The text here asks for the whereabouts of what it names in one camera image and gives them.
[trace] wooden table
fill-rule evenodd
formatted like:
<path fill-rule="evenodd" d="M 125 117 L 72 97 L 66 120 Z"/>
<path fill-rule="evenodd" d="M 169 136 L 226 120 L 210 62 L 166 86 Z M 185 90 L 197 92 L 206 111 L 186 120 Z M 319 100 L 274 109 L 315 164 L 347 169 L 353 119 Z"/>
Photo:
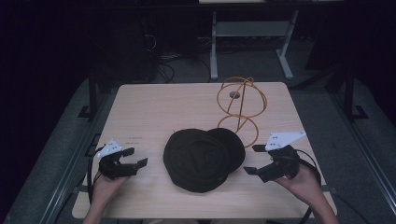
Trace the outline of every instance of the wooden table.
<path fill-rule="evenodd" d="M 256 144 L 265 144 L 271 132 L 304 129 L 285 84 L 255 84 L 268 100 L 265 111 L 252 118 L 260 129 Z M 118 196 L 107 207 L 105 217 L 298 218 L 304 215 L 307 206 L 291 193 L 274 182 L 264 184 L 257 176 L 244 171 L 243 166 L 261 168 L 271 163 L 267 153 L 254 152 L 251 147 L 246 148 L 246 159 L 241 167 L 217 189 L 203 194 L 192 193 L 172 183 L 163 165 L 164 146 L 175 131 L 188 128 L 210 130 L 218 126 L 219 121 L 227 116 L 217 101 L 220 87 L 221 83 L 120 87 L 98 146 L 114 138 L 123 148 L 135 148 L 133 156 L 121 158 L 122 163 L 148 158 L 148 166 L 122 186 Z M 219 95 L 221 105 L 230 102 L 230 91 L 226 89 Z M 261 104 L 260 95 L 247 88 L 243 113 L 255 113 Z M 231 110 L 235 109 L 239 109 L 239 104 L 233 104 Z M 226 119 L 221 127 L 232 130 L 236 127 L 235 120 Z M 247 124 L 238 135 L 247 145 L 254 139 L 256 131 L 253 125 Z M 307 136 L 292 146 L 315 158 Z M 98 169 L 97 163 L 95 159 L 93 174 Z M 325 195 L 335 211 L 330 193 L 325 192 Z M 88 194 L 80 192 L 73 216 L 85 217 L 89 206 Z"/>

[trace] black hat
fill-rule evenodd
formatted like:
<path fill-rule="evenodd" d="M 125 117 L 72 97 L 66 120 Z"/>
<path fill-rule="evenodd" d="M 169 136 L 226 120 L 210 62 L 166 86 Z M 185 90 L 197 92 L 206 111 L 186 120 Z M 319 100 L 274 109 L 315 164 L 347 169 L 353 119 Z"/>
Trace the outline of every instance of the black hat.
<path fill-rule="evenodd" d="M 242 141 L 223 128 L 178 131 L 163 152 L 163 163 L 174 184 L 198 193 L 217 188 L 244 159 Z"/>

